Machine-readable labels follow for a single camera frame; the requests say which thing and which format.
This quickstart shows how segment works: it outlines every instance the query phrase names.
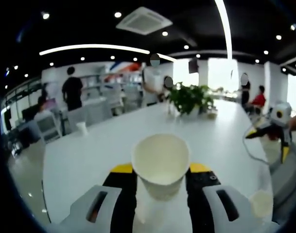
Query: air conditioner vent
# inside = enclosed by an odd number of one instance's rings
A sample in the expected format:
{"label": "air conditioner vent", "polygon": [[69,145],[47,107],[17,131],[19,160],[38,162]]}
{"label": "air conditioner vent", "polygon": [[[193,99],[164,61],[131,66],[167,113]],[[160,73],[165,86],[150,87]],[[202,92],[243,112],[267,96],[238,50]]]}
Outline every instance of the air conditioner vent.
{"label": "air conditioner vent", "polygon": [[145,7],[140,7],[127,15],[116,28],[141,35],[148,35],[172,24],[170,20],[157,12],[151,11]]}

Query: small cup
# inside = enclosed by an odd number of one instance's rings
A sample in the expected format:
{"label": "small cup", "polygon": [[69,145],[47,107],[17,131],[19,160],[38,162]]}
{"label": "small cup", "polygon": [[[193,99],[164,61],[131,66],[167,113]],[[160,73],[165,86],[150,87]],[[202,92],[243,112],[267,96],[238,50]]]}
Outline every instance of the small cup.
{"label": "small cup", "polygon": [[76,123],[76,127],[78,128],[79,132],[83,136],[87,136],[88,135],[88,131],[87,131],[85,122],[78,122],[78,123]]}
{"label": "small cup", "polygon": [[189,148],[173,134],[155,134],[135,146],[132,165],[152,198],[170,200],[190,167]]}

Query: man in black shirt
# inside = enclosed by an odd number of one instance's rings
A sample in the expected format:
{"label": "man in black shirt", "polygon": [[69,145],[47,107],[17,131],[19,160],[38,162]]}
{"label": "man in black shirt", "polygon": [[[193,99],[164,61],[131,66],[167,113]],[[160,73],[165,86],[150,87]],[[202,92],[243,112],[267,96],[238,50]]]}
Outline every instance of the man in black shirt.
{"label": "man in black shirt", "polygon": [[[68,75],[74,74],[74,67],[69,67],[67,70]],[[81,79],[69,77],[62,86],[62,94],[64,101],[67,103],[68,111],[82,107],[81,91],[83,84]]]}

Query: person in red shirt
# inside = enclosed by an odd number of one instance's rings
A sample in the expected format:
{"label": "person in red shirt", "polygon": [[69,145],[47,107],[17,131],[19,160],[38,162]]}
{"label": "person in red shirt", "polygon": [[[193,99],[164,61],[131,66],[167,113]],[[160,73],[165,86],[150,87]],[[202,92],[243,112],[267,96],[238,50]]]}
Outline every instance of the person in red shirt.
{"label": "person in red shirt", "polygon": [[247,104],[246,112],[247,113],[253,113],[255,109],[260,109],[265,105],[266,99],[264,97],[264,86],[259,86],[259,93],[258,95]]}

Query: floor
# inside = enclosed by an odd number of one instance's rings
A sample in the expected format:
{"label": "floor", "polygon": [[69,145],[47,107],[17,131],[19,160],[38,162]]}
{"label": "floor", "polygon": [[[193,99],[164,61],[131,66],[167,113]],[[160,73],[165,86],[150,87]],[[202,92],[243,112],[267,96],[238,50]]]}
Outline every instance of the floor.
{"label": "floor", "polygon": [[[268,161],[274,162],[279,157],[280,145],[266,136],[261,138]],[[16,158],[10,157],[8,167],[17,185],[22,199],[26,202],[35,219],[42,225],[49,224],[42,190],[43,156],[45,146],[41,141],[30,145]]]}

